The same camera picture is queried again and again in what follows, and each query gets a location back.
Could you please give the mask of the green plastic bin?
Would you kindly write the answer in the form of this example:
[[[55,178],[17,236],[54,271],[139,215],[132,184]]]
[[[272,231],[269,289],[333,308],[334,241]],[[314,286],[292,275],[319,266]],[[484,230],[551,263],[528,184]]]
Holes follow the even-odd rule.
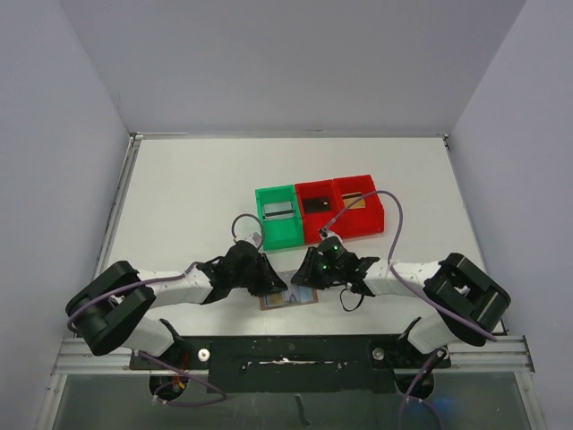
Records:
[[[265,238],[263,249],[275,251],[304,244],[304,228],[302,215],[294,185],[260,188],[255,190],[255,199],[259,218],[263,223]],[[262,206],[269,202],[291,201],[295,215],[290,219],[267,220],[263,218]]]

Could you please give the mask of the red double plastic bin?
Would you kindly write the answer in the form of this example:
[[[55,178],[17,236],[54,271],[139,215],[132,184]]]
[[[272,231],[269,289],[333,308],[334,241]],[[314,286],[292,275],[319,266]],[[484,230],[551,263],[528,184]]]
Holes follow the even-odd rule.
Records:
[[[342,195],[376,190],[371,175],[346,176],[321,181],[295,184],[304,228],[304,242],[307,245],[321,241],[319,230],[345,209]],[[331,211],[305,215],[302,200],[304,198],[326,196],[331,203]],[[384,207],[377,194],[364,199],[363,209],[347,210],[329,229],[342,238],[372,236],[382,233],[385,228]]]

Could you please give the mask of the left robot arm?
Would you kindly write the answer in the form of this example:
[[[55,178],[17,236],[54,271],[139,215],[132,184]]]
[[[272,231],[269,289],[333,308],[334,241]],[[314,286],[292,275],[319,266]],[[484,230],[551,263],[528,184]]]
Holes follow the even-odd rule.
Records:
[[[251,240],[238,240],[226,254],[192,262],[183,271],[153,272],[149,278],[129,262],[118,261],[68,302],[67,326],[95,356],[128,348],[170,368],[181,360],[183,338],[168,320],[148,317],[148,311],[169,305],[213,304],[234,289],[265,297],[287,290],[287,284]]]

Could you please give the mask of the tan leather card holder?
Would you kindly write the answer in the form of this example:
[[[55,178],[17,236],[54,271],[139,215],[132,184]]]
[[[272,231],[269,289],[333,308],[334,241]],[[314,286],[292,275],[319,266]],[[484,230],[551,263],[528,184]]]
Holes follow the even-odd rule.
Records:
[[[287,290],[261,297],[260,307],[262,311],[268,311],[298,305],[310,305],[318,301],[318,293],[315,289],[291,285]]]

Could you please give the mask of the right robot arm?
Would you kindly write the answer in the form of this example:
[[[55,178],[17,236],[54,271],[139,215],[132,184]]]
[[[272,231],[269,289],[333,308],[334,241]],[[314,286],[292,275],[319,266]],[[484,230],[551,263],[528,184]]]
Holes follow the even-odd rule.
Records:
[[[315,289],[342,286],[364,297],[416,297],[435,313],[421,317],[403,333],[401,360],[419,366],[438,348],[460,340],[475,347],[493,339],[493,331],[509,309],[509,293],[463,254],[435,262],[384,262],[359,257],[337,236],[308,248],[291,279]]]

